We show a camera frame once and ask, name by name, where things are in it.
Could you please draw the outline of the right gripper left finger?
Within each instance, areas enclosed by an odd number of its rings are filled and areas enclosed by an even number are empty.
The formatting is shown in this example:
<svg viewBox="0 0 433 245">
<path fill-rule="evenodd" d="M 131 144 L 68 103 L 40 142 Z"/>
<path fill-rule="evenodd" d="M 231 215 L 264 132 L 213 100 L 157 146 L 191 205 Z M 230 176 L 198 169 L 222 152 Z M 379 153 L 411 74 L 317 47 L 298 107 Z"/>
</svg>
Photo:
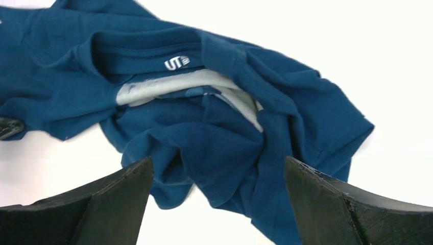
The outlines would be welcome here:
<svg viewBox="0 0 433 245">
<path fill-rule="evenodd" d="M 136 244 L 153 182 L 144 158 L 30 205 L 1 208 L 1 244 Z"/>
</svg>

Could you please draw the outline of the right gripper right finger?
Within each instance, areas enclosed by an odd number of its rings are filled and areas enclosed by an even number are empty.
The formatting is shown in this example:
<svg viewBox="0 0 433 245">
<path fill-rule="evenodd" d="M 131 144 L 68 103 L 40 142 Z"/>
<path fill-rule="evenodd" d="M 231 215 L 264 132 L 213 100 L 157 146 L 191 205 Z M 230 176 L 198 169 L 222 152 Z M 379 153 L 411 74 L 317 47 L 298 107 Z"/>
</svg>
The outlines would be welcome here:
<svg viewBox="0 0 433 245">
<path fill-rule="evenodd" d="M 303 244 L 432 244 L 432 208 L 383 197 L 293 158 L 284 177 Z"/>
</svg>

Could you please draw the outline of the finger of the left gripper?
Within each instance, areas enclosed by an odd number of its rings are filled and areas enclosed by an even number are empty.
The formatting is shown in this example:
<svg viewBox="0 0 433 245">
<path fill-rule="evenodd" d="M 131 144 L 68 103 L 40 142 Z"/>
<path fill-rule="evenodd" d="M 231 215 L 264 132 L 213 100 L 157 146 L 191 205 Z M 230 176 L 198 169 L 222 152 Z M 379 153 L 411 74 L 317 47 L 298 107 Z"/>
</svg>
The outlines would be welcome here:
<svg viewBox="0 0 433 245">
<path fill-rule="evenodd" d="M 20 119 L 1 117 L 1 140 L 14 136 L 25 129 Z"/>
</svg>

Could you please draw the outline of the blue t-shirt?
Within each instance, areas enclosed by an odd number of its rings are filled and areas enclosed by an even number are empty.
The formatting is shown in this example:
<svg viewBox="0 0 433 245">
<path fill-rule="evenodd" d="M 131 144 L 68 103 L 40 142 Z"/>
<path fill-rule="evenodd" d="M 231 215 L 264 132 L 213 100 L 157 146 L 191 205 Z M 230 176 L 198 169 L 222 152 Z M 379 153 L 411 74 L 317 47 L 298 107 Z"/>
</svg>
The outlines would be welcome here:
<svg viewBox="0 0 433 245">
<path fill-rule="evenodd" d="M 161 209 L 196 185 L 276 244 L 301 242 L 285 157 L 346 181 L 374 129 L 313 68 L 134 1 L 1 7 L 1 116 L 59 140 L 99 124 L 122 166 L 153 159 Z"/>
</svg>

